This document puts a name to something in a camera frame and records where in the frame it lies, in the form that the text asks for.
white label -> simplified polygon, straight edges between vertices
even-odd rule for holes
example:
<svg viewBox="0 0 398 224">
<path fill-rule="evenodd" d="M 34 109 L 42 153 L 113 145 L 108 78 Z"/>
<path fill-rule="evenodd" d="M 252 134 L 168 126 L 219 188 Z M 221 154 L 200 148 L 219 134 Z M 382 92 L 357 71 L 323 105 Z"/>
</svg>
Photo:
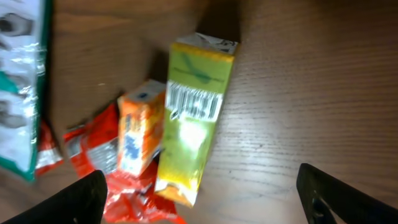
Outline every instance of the white label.
<svg viewBox="0 0 398 224">
<path fill-rule="evenodd" d="M 129 93 L 127 98 L 134 102 L 151 102 L 156 96 L 166 90 L 166 85 L 155 80 L 149 80 L 137 90 Z"/>
<path fill-rule="evenodd" d="M 222 102 L 223 94 L 198 90 L 170 80 L 167 82 L 166 108 L 172 112 L 170 119 L 183 116 L 215 122 Z"/>
<path fill-rule="evenodd" d="M 177 42 L 227 54 L 234 54 L 238 46 L 237 42 L 223 40 L 200 33 L 178 38 Z"/>
<path fill-rule="evenodd" d="M 128 133 L 124 135 L 121 168 L 134 175 L 139 175 L 142 169 L 142 138 Z"/>
</svg>

white and green package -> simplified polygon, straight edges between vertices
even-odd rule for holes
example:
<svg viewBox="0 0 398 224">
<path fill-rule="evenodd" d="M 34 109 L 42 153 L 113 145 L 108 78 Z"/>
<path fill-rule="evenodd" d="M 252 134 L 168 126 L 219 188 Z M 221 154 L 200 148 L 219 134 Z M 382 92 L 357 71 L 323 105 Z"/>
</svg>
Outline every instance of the white and green package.
<svg viewBox="0 0 398 224">
<path fill-rule="evenodd" d="M 34 180 L 52 0 L 0 0 L 0 166 Z"/>
</svg>

barcode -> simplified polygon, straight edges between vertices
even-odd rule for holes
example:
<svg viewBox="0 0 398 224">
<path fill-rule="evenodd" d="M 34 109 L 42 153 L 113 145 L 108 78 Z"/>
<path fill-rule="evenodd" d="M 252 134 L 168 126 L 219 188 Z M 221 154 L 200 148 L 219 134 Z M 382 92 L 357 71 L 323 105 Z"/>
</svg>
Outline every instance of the barcode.
<svg viewBox="0 0 398 224">
<path fill-rule="evenodd" d="M 166 108 L 172 112 L 170 119 L 184 115 L 215 122 L 222 102 L 222 94 L 197 90 L 173 81 L 167 82 Z"/>
</svg>

candy wrapper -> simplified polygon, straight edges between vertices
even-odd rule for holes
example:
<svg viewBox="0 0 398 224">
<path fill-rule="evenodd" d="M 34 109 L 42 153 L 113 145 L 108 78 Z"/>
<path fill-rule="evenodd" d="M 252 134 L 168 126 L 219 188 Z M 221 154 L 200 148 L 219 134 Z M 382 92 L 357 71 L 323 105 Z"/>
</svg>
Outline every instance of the candy wrapper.
<svg viewBox="0 0 398 224">
<path fill-rule="evenodd" d="M 0 166 L 35 177 L 51 0 L 0 2 Z"/>
<path fill-rule="evenodd" d="M 154 80 L 118 99 L 118 170 L 138 176 L 160 151 L 166 85 Z"/>
<path fill-rule="evenodd" d="M 184 219 L 177 215 L 174 203 L 154 193 L 156 173 L 157 164 L 152 162 L 145 171 L 146 176 L 153 177 L 149 189 L 122 194 L 110 193 L 105 204 L 105 220 L 111 223 L 150 223 L 168 220 L 172 223 L 184 224 Z"/>
<path fill-rule="evenodd" d="M 58 151 L 53 134 L 49 126 L 42 121 L 40 123 L 40 137 L 37 147 L 36 176 L 43 175 L 62 163 L 63 159 Z"/>
<path fill-rule="evenodd" d="M 72 165 L 79 177 L 102 170 L 108 190 L 115 193 L 148 188 L 152 180 L 147 180 L 145 175 L 137 179 L 116 172 L 118 119 L 118 111 L 113 103 L 92 121 L 66 133 L 64 140 Z"/>
<path fill-rule="evenodd" d="M 66 133 L 64 140 L 79 177 L 95 169 L 104 172 L 108 185 L 104 210 L 107 222 L 170 220 L 184 223 L 173 202 L 154 194 L 155 162 L 150 163 L 139 177 L 116 169 L 118 112 L 115 104 L 109 105 L 92 121 Z"/>
</svg>

plastic bag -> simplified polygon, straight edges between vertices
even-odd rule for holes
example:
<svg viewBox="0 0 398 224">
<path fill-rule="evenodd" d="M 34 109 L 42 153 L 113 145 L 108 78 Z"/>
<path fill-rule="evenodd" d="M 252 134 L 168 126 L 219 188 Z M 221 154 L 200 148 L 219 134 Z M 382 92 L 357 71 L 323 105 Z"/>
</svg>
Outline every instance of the plastic bag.
<svg viewBox="0 0 398 224">
<path fill-rule="evenodd" d="M 150 166 L 155 169 L 151 169 L 150 172 L 145 171 L 147 175 L 153 176 L 153 182 L 148 190 L 121 194 L 110 192 L 108 194 L 104 209 L 104 218 L 107 222 L 150 223 L 169 220 L 177 224 L 185 223 L 184 219 L 177 215 L 172 201 L 154 193 L 157 165 L 152 162 Z"/>
<path fill-rule="evenodd" d="M 108 222 L 154 222 L 170 220 L 185 223 L 177 215 L 170 200 L 154 194 L 157 164 L 135 177 L 116 170 L 118 148 L 118 113 L 116 105 L 109 105 L 92 121 L 64 135 L 67 151 L 79 177 L 96 169 L 102 170 L 108 185 L 104 217 Z"/>
<path fill-rule="evenodd" d="M 36 177 L 63 164 L 54 136 L 49 126 L 42 121 L 40 124 L 39 146 L 37 147 Z"/>
<path fill-rule="evenodd" d="M 116 105 L 113 103 L 92 121 L 64 135 L 72 165 L 79 177 L 96 169 L 102 170 L 108 191 L 117 194 L 147 189 L 154 177 L 148 177 L 145 173 L 140 177 L 132 177 L 126 172 L 116 172 L 118 118 Z"/>
<path fill-rule="evenodd" d="M 0 3 L 0 166 L 33 181 L 52 1 Z"/>
</svg>

